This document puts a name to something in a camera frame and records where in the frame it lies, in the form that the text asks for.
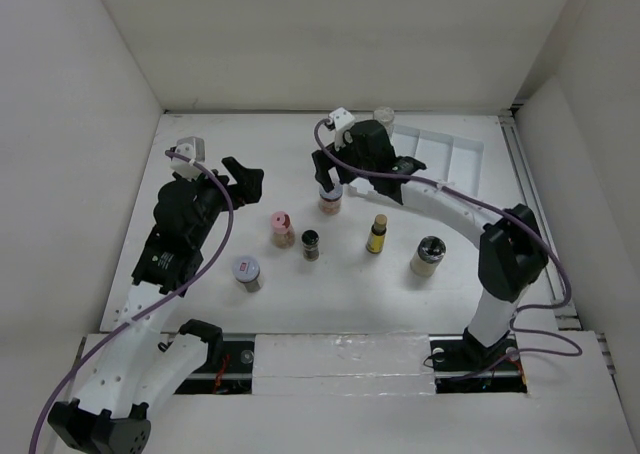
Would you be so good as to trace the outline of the tall jar silver lid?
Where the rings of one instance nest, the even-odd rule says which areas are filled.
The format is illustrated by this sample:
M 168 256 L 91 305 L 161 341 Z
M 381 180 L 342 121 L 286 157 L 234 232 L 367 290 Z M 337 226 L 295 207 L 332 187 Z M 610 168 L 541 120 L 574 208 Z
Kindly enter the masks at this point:
M 395 111 L 388 106 L 381 106 L 374 110 L 373 118 L 378 121 L 391 136 L 394 129 Z

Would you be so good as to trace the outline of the yellow bottle cork cap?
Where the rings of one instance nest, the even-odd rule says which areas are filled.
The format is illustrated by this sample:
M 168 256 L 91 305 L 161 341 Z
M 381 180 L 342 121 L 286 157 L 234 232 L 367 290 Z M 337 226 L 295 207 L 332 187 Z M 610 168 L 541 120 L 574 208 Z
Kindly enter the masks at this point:
M 368 252 L 372 254 L 380 254 L 382 252 L 387 232 L 387 223 L 388 219 L 386 215 L 377 214 L 375 216 L 366 244 Z

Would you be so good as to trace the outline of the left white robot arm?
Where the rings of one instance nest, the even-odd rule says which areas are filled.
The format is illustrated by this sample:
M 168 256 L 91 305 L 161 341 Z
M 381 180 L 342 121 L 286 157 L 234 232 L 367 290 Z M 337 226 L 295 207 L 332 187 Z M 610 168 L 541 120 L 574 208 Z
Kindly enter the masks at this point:
M 132 273 L 132 285 L 116 326 L 92 350 L 97 359 L 87 382 L 68 401 L 55 400 L 47 422 L 81 453 L 141 453 L 151 418 L 194 371 L 224 359 L 223 332 L 190 319 L 166 347 L 167 320 L 188 288 L 213 265 L 202 247 L 221 213 L 262 197 L 264 172 L 226 157 L 220 175 L 200 162 L 171 154 L 173 179 L 158 192 L 154 225 Z

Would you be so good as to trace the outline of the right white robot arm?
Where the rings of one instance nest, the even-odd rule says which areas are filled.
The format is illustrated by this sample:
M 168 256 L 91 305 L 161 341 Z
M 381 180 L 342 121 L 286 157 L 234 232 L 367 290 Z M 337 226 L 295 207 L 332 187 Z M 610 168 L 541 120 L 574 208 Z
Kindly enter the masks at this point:
M 483 291 L 456 351 L 463 365 L 455 378 L 479 377 L 505 362 L 510 356 L 506 340 L 525 308 L 521 300 L 550 257 L 533 212 L 523 204 L 499 209 L 421 177 L 425 164 L 397 155 L 376 120 L 323 118 L 314 128 L 334 134 L 332 143 L 321 144 L 312 155 L 322 188 L 332 188 L 332 171 L 342 184 L 365 179 L 377 194 L 444 223 L 473 244 Z

